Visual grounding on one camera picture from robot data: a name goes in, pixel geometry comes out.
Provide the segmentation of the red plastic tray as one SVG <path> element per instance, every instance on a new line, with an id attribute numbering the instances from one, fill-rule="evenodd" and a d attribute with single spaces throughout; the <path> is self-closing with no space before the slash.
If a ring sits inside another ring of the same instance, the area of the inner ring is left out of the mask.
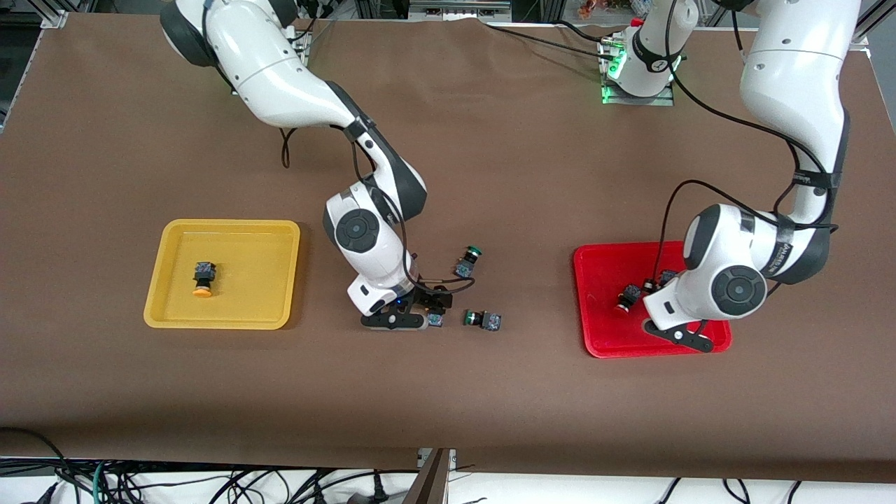
<path id="1" fill-rule="evenodd" d="M 657 242 L 589 244 L 573 255 L 573 271 L 585 349 L 596 358 L 697 354 L 698 350 L 648 334 L 641 301 L 621 300 L 630 285 L 640 289 L 653 271 Z"/>

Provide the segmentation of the brown table post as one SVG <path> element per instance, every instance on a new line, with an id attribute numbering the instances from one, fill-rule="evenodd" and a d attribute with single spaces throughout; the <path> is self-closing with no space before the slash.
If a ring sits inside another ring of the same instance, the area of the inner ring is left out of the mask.
<path id="1" fill-rule="evenodd" d="M 448 450 L 434 449 L 428 462 L 417 473 L 401 504 L 446 504 L 451 472 L 448 467 Z"/>

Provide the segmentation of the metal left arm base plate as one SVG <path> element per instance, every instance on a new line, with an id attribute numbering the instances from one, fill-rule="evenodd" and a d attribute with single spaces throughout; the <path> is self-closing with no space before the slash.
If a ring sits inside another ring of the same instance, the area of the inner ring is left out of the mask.
<path id="1" fill-rule="evenodd" d="M 615 32 L 610 36 L 601 37 L 596 42 L 598 54 L 609 55 L 610 59 L 603 60 L 599 64 L 601 72 L 601 100 L 603 104 L 627 105 L 627 106 L 672 106 L 674 105 L 674 92 L 672 91 L 672 77 L 666 77 L 665 86 L 656 95 L 642 97 L 627 92 L 619 83 L 619 78 L 627 64 L 636 58 L 630 57 L 625 48 L 627 35 L 625 31 Z"/>

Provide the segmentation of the green push button switch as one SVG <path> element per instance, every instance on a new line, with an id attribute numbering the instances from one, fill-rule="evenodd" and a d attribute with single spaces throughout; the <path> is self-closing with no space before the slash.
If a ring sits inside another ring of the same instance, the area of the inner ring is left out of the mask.
<path id="1" fill-rule="evenodd" d="M 474 311 L 474 310 L 466 310 L 463 318 L 462 325 L 470 326 L 471 328 L 481 328 L 486 331 L 495 332 L 500 330 L 501 328 L 502 316 L 496 313 L 492 313 L 489 311 Z"/>
<path id="2" fill-rule="evenodd" d="M 464 254 L 458 259 L 454 267 L 454 274 L 460 279 L 472 279 L 476 262 L 482 256 L 482 251 L 476 246 L 468 246 Z"/>

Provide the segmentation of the yellow plastic tray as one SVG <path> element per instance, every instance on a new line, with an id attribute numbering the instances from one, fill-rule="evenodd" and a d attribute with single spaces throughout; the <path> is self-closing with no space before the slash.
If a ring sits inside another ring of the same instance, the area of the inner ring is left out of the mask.
<path id="1" fill-rule="evenodd" d="M 290 220 L 176 219 L 161 235 L 143 319 L 151 328 L 276 330 L 288 322 L 300 255 Z M 216 265 L 195 297 L 198 262 Z"/>

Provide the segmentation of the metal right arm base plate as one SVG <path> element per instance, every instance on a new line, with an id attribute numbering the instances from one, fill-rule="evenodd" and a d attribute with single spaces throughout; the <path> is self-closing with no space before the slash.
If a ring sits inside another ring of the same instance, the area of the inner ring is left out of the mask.
<path id="1" fill-rule="evenodd" d="M 310 45 L 312 44 L 315 22 L 316 19 L 311 19 L 311 22 L 301 29 L 298 29 L 298 27 L 293 25 L 282 29 L 287 42 L 289 42 L 289 45 L 294 49 L 295 54 L 297 54 L 303 62 L 307 60 L 310 54 Z"/>

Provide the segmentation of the brown table cover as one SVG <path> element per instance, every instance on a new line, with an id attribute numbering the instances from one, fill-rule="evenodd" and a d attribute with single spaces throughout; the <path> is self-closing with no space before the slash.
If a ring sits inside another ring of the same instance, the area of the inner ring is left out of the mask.
<path id="1" fill-rule="evenodd" d="M 386 468 L 453 447 L 487 472 L 896 482 L 896 134 L 866 54 L 839 77 L 825 270 L 733 322 L 727 351 L 608 360 L 582 343 L 574 250 L 658 239 L 685 179 L 770 208 L 781 140 L 683 98 L 602 104 L 584 55 L 476 20 L 337 22 L 311 69 L 425 179 L 407 226 L 423 274 L 483 250 L 445 326 L 359 323 L 322 226 L 355 179 L 342 133 L 298 131 L 284 169 L 279 132 L 156 16 L 71 15 L 0 134 L 0 426 L 90 459 Z M 161 233 L 186 218 L 300 224 L 285 326 L 145 323 Z"/>

